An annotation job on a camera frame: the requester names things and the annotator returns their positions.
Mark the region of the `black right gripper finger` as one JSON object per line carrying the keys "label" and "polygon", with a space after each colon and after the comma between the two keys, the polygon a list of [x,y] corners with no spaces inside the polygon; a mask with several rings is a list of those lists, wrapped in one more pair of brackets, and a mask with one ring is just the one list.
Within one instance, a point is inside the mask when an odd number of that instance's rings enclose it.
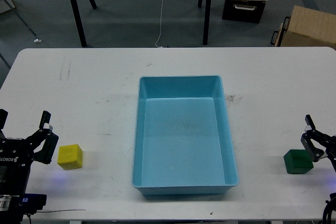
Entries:
{"label": "black right gripper finger", "polygon": [[[305,150],[307,151],[311,161],[318,162],[320,159],[323,158],[330,159],[331,155],[329,154],[329,149],[331,147],[331,136],[324,134],[316,129],[310,114],[306,115],[305,121],[307,126],[305,128],[305,132],[301,136],[301,142]],[[313,141],[316,141],[317,143],[325,147],[325,151],[315,147]]]}

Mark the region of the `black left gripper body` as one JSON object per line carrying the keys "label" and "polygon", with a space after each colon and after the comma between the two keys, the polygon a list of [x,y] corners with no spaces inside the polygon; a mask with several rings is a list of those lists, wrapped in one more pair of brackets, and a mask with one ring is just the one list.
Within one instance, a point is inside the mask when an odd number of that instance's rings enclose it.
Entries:
{"label": "black left gripper body", "polygon": [[22,138],[6,138],[1,133],[1,196],[22,196],[27,187],[31,165]]}

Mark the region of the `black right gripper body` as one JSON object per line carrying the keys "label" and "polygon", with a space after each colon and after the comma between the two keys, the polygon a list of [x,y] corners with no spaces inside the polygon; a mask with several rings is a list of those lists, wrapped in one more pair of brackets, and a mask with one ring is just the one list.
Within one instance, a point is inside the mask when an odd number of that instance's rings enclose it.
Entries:
{"label": "black right gripper body", "polygon": [[328,159],[330,160],[333,169],[336,170],[335,164],[335,136],[325,136],[325,152],[327,154]]}

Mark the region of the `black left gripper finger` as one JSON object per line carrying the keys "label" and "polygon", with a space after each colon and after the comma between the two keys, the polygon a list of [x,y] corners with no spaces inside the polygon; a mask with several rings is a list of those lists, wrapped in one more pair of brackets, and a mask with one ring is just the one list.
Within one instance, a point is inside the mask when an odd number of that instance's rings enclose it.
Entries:
{"label": "black left gripper finger", "polygon": [[59,137],[53,133],[53,127],[50,125],[51,113],[43,111],[39,129],[25,139],[28,159],[43,164],[50,164],[54,154]]}
{"label": "black left gripper finger", "polygon": [[5,135],[3,133],[3,128],[5,126],[7,116],[8,116],[8,112],[4,109],[0,109],[0,137],[1,138],[5,138]]}

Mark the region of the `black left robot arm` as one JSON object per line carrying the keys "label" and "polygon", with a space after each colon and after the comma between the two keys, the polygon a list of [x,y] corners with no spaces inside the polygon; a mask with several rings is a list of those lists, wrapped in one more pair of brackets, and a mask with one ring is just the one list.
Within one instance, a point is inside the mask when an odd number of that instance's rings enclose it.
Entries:
{"label": "black left robot arm", "polygon": [[21,223],[46,205],[45,194],[27,194],[33,162],[50,164],[59,137],[44,111],[38,130],[27,138],[6,138],[1,132],[1,223]]}

